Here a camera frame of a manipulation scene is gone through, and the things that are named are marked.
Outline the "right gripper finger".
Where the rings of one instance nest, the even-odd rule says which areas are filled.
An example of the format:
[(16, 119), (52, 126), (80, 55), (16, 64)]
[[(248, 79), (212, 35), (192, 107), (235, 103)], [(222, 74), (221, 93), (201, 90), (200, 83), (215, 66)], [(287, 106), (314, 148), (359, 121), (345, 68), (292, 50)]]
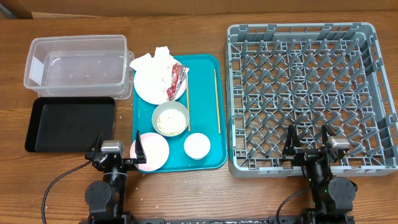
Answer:
[(296, 153), (297, 149), (301, 149), (302, 145), (297, 136), (297, 132), (292, 124), (289, 125), (287, 130), (287, 137), (285, 140), (283, 153)]
[(332, 146), (332, 140), (334, 140), (335, 133), (327, 124), (322, 125), (322, 144), (324, 146)]

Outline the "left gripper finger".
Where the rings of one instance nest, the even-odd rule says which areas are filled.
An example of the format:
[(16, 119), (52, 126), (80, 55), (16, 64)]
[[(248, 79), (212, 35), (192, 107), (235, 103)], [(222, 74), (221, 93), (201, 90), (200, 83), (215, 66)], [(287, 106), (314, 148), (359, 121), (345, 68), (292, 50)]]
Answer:
[(136, 140), (135, 140), (134, 146), (135, 146), (134, 152), (136, 153), (135, 161), (136, 162), (146, 162), (146, 155), (145, 155), (142, 143), (141, 143), (141, 135), (140, 135), (139, 130), (137, 130), (137, 132), (136, 132)]
[(101, 131), (97, 135), (92, 145), (89, 147), (89, 152), (95, 152), (96, 150), (100, 149), (102, 146), (102, 142), (103, 142), (103, 132)]

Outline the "white rice grains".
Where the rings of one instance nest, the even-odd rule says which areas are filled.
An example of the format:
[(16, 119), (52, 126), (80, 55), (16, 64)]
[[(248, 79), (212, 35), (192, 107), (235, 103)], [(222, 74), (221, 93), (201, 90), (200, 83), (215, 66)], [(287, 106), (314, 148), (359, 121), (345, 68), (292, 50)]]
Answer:
[(157, 118), (159, 133), (168, 137), (182, 133), (186, 125), (187, 120), (184, 114), (176, 109), (167, 109)]

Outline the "grey bowl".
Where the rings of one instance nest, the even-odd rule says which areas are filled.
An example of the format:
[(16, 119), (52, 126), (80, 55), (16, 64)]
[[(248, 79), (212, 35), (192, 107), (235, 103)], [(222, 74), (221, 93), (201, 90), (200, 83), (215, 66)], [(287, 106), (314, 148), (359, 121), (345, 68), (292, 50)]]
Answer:
[(187, 108), (177, 101), (162, 103), (152, 114), (154, 129), (165, 137), (174, 137), (182, 134), (189, 125)]

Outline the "white cup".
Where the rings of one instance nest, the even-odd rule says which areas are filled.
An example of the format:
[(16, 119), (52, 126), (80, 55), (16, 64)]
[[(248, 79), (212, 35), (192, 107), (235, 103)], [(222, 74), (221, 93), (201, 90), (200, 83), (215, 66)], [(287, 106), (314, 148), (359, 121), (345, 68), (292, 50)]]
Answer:
[(195, 160), (204, 158), (209, 153), (210, 148), (210, 140), (202, 133), (193, 133), (184, 142), (185, 153)]

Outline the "white napkin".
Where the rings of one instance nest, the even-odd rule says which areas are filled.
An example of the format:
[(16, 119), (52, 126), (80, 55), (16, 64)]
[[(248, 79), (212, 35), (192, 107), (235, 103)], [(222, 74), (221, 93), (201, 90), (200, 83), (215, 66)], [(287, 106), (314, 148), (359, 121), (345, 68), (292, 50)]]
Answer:
[(171, 86), (172, 67), (176, 60), (167, 46), (156, 47), (154, 56), (150, 53), (134, 59), (130, 67), (150, 79), (155, 86), (165, 91)]

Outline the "red snack wrapper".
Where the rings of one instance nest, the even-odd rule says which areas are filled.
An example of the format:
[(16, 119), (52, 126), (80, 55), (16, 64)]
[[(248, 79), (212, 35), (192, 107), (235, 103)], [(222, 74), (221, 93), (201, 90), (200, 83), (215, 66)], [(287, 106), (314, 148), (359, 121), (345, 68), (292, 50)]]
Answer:
[(183, 82), (188, 77), (188, 71), (189, 68), (185, 65), (180, 65), (177, 63), (173, 65), (171, 86), (166, 90), (170, 101), (176, 98), (179, 89), (181, 89)]

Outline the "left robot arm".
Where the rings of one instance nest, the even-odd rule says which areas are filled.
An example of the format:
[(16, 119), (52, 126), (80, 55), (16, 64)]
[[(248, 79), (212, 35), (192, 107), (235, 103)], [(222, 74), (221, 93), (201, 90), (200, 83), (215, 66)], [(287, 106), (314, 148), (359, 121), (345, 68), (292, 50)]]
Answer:
[(129, 212), (124, 210), (127, 173), (137, 171), (139, 164), (147, 158), (139, 133), (136, 134), (135, 158), (123, 158), (123, 144), (117, 140), (102, 139), (99, 134), (85, 154), (85, 159), (103, 173), (103, 179), (91, 183), (85, 191), (85, 201), (89, 206), (88, 223), (137, 223)]

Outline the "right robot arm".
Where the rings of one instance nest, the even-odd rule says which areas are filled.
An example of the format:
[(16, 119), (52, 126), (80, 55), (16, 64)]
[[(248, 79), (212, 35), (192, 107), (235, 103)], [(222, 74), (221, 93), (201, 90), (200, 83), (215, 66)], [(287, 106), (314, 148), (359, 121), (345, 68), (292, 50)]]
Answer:
[[(337, 136), (324, 124), (321, 147), (304, 149), (294, 126), (288, 127), (282, 154), (292, 156), (292, 165), (302, 168), (309, 187), (294, 193), (279, 205), (275, 216), (277, 223), (354, 223), (354, 218), (349, 217), (348, 213), (353, 210), (358, 186), (344, 177), (333, 175), (331, 171), (331, 164), (342, 159), (349, 146), (346, 138)], [(297, 216), (280, 215), (282, 207), (290, 199), (307, 191), (312, 194), (312, 208), (306, 208)]]

